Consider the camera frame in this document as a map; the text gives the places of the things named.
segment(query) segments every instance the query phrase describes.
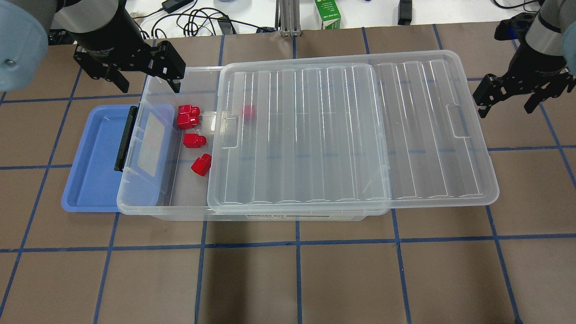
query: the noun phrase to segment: label on bin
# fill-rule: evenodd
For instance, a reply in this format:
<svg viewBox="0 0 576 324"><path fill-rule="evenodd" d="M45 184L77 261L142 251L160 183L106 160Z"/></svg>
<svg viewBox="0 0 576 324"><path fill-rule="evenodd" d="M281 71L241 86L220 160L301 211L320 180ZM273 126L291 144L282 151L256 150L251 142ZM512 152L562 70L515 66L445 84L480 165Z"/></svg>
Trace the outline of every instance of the label on bin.
<svg viewBox="0 0 576 324"><path fill-rule="evenodd" d="M146 132L138 155L138 167L150 176L156 175L163 134L164 125L153 114L148 115Z"/></svg>

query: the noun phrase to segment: black cable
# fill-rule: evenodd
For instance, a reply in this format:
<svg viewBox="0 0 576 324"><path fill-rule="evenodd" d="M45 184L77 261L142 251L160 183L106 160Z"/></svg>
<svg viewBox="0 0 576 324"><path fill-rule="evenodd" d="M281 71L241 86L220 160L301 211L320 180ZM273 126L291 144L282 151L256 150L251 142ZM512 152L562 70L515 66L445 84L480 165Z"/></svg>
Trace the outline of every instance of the black cable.
<svg viewBox="0 0 576 324"><path fill-rule="evenodd" d="M238 20L234 20L234 19L230 19L230 22L237 22L237 23L242 24L242 25L246 25L246 26L250 26L250 27L254 27L254 28L261 28L261 27L256 26L256 25L252 25L252 24L249 24L247 22L238 21Z"/></svg>
<svg viewBox="0 0 576 324"><path fill-rule="evenodd" d="M136 24L136 26L138 26L138 28L140 29L140 35L142 36L142 39L149 39L150 35L144 31L144 29L142 29L142 27L140 27L140 25L134 20L134 24Z"/></svg>
<svg viewBox="0 0 576 324"><path fill-rule="evenodd" d="M537 13L537 12L538 12L538 10L534 11L534 10L528 10L528 9L526 9L526 5L527 5L527 4L528 4L528 3L526 2L526 0L524 0L524 3L522 4L522 9L524 9L525 12L531 12L531 13Z"/></svg>
<svg viewBox="0 0 576 324"><path fill-rule="evenodd" d="M496 5L496 7L502 8L502 9L514 9L514 8L524 7L525 5L528 5L528 4L530 4L530 3L538 2L538 0L531 0L531 1L528 1L528 2L527 2L526 0L524 0L524 3L521 3L521 4L519 4L519 5L515 5L515 6L509 6L509 7L507 7L507 6L503 6L503 5L501 5L500 3L498 3L497 0L493 0L493 1L494 1L494 4Z"/></svg>
<svg viewBox="0 0 576 324"><path fill-rule="evenodd" d="M160 28L156 28L156 30L154 31L154 37L160 38L160 37L158 37L158 31L161 31L161 32L164 34L164 38L168 38L168 36L166 35L166 33L165 33L162 29L160 29Z"/></svg>
<svg viewBox="0 0 576 324"><path fill-rule="evenodd" d="M154 25L152 26L152 34L154 34L154 30L156 29L156 26L158 25L158 23L160 23L162 20L168 18L168 17L177 17L177 16L185 16L185 17L199 17L199 18L207 18L209 20L218 20L219 18L214 18L214 17L206 17L206 16L199 16L197 14L188 14L188 13L171 13L171 14L167 14L166 16L161 17L160 19L158 19ZM254 28L260 28L259 26L250 24L248 22L243 22L243 21L238 21L238 20L232 20L230 19L230 22L236 22L238 24L242 24L242 25L247 25L250 27L254 27Z"/></svg>
<svg viewBox="0 0 576 324"><path fill-rule="evenodd" d="M197 16L197 13L202 13L204 14L204 17L201 16ZM200 28L205 27L204 24L206 23L206 21L210 22L210 25L212 27L212 32L210 32L212 35L216 34L216 30L214 29L214 24L212 23L212 20L209 19L209 17L218 14L218 13L213 13L211 15L208 15L205 11L203 11L202 9L195 9L190 11L191 15L194 15L194 17L188 16L188 22L182 27L179 23L180 18L182 18L182 16L179 16L178 19L176 19L176 25L178 27L180 27L183 31L184 36L196 36L198 34L198 31L200 30ZM204 18L204 21L202 22L202 24L200 26L198 26L197 23L194 22L194 18ZM196 32L191 29L191 27L193 28L194 25L196 26Z"/></svg>
<svg viewBox="0 0 576 324"><path fill-rule="evenodd" d="M145 15L145 16L133 17L133 18L134 18L134 19L148 18L148 17L152 16L152 15L155 14L155 13L161 12L162 10L164 10L164 8L160 8L160 9L156 10L155 12L149 13L149 14L147 14L147 15Z"/></svg>

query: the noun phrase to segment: power adapter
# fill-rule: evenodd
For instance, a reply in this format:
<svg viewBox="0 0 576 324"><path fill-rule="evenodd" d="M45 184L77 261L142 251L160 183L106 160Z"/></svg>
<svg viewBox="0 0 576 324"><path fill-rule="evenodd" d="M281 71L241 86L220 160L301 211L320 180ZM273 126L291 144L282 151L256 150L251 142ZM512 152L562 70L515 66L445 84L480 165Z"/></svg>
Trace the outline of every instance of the power adapter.
<svg viewBox="0 0 576 324"><path fill-rule="evenodd" d="M164 11L173 13L185 5L192 3L194 0L166 0L162 3Z"/></svg>

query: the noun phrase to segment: green box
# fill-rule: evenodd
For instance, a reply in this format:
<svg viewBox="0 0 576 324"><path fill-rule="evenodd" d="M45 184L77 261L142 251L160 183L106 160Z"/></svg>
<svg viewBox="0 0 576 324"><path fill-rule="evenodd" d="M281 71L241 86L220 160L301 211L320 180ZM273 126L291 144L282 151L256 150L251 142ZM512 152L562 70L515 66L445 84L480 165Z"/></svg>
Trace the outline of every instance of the green box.
<svg viewBox="0 0 576 324"><path fill-rule="evenodd" d="M322 29L340 29L342 16L336 6L336 0L314 0L314 3Z"/></svg>

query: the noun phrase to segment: red plastic piece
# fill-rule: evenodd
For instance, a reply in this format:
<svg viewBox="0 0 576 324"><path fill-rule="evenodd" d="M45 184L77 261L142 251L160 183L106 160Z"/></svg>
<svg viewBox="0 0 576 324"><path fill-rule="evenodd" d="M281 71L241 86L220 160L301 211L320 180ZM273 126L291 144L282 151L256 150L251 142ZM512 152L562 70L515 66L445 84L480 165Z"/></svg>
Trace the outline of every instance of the red plastic piece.
<svg viewBox="0 0 576 324"><path fill-rule="evenodd" d="M179 115L192 115L192 116L199 116L200 115L200 108L194 107L191 104L185 104L183 106L178 106L178 114Z"/></svg>
<svg viewBox="0 0 576 324"><path fill-rule="evenodd" d="M200 123L200 117L192 116L190 114L178 115L176 124L182 130L190 129Z"/></svg>
<svg viewBox="0 0 576 324"><path fill-rule="evenodd" d="M184 146L186 146L189 149L197 149L200 146L206 144L206 137L195 133L184 134L184 140L182 142Z"/></svg>
<svg viewBox="0 0 576 324"><path fill-rule="evenodd" d="M205 176L212 165L212 157L210 154L204 154L203 156L196 159L196 162L192 165L192 171L196 172L201 176Z"/></svg>
<svg viewBox="0 0 576 324"><path fill-rule="evenodd" d="M245 105L242 111L242 116L244 119L250 120L256 117L256 107L251 104Z"/></svg>

